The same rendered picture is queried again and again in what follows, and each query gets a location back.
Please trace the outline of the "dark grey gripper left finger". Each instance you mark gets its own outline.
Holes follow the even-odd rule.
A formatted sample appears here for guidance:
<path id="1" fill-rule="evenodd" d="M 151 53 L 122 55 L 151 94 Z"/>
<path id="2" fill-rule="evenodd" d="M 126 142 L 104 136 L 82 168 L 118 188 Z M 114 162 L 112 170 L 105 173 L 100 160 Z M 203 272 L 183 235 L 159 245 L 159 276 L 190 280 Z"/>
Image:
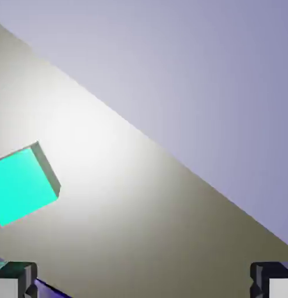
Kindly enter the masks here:
<path id="1" fill-rule="evenodd" d="M 38 298 L 34 262 L 0 261 L 0 298 Z"/>

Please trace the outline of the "small turquoise cube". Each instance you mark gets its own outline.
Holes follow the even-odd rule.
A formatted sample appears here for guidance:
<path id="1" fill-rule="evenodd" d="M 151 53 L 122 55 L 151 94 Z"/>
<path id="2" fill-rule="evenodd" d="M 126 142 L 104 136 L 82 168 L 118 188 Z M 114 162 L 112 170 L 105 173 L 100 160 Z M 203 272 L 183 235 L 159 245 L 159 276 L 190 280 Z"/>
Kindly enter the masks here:
<path id="1" fill-rule="evenodd" d="M 40 143 L 0 158 L 0 226 L 56 201 L 61 184 Z"/>

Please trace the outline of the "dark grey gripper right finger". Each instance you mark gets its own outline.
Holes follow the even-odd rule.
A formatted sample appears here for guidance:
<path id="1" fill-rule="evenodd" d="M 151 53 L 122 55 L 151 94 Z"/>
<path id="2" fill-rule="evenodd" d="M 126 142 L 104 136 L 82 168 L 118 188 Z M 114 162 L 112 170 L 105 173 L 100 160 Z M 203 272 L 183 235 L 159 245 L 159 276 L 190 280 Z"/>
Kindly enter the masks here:
<path id="1" fill-rule="evenodd" d="M 253 262 L 250 298 L 288 298 L 288 262 Z"/>

